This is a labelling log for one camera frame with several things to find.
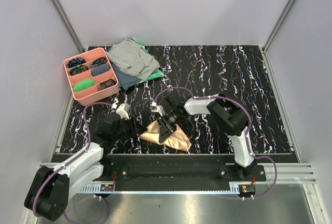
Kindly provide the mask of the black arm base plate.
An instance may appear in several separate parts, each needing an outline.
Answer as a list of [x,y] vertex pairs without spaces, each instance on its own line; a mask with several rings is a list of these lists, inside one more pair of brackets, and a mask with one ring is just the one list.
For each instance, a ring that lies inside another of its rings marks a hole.
[[262,165],[255,166],[252,175],[244,179],[234,177],[233,155],[108,155],[112,177],[95,179],[95,183],[115,184],[212,184],[217,182],[265,183]]

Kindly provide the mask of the peach satin napkin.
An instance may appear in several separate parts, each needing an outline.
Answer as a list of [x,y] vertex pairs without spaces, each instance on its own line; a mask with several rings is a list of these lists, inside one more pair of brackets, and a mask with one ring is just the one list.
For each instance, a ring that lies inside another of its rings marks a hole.
[[151,142],[156,145],[166,145],[169,148],[189,152],[191,142],[180,126],[176,125],[176,130],[164,141],[159,142],[161,136],[161,127],[157,120],[152,122],[145,132],[140,135],[140,139]]

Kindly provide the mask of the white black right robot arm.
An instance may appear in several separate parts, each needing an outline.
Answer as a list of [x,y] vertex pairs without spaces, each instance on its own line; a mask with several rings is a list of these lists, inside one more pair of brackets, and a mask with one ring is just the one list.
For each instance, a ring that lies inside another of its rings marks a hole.
[[189,115],[211,115],[220,129],[231,138],[235,166],[231,170],[234,177],[248,180],[254,175],[256,162],[252,155],[249,130],[252,124],[247,110],[237,101],[217,94],[206,97],[184,98],[170,94],[165,99],[170,106],[164,111],[156,102],[151,104],[153,112],[158,112],[160,126],[158,142],[164,142],[176,130],[176,125]]

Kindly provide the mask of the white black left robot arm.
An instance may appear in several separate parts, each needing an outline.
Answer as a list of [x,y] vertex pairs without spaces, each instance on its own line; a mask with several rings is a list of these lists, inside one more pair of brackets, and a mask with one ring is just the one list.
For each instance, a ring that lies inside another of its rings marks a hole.
[[24,207],[37,216],[55,221],[64,213],[71,198],[95,179],[112,177],[110,153],[115,141],[141,135],[147,128],[133,118],[108,116],[81,151],[55,167],[40,167],[24,200]]

